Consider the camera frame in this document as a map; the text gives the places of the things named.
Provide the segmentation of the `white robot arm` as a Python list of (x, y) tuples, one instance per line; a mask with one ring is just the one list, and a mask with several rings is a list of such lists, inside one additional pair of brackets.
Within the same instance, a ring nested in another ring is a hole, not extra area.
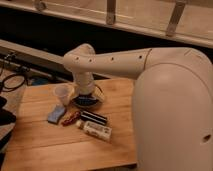
[(139, 171), (213, 171), (213, 64), (204, 53), (166, 47), (96, 54), (83, 44), (63, 65), (134, 81)]

